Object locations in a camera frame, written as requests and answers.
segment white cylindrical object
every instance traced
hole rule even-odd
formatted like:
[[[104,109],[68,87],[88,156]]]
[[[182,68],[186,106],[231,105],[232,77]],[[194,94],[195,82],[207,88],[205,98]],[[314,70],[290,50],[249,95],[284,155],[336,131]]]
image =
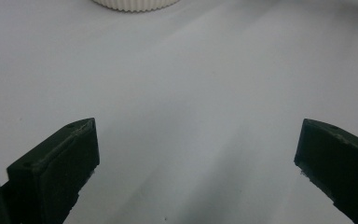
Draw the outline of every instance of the white cylindrical object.
[[[93,0],[105,7],[120,11],[140,12],[170,6],[179,0]]]

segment white table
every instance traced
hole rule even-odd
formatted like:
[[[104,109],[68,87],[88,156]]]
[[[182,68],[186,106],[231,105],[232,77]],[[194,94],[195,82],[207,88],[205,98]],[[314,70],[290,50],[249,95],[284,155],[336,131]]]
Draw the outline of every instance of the white table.
[[[304,118],[358,135],[358,7],[0,0],[0,184],[89,117],[101,165],[67,224],[351,223],[293,159]]]

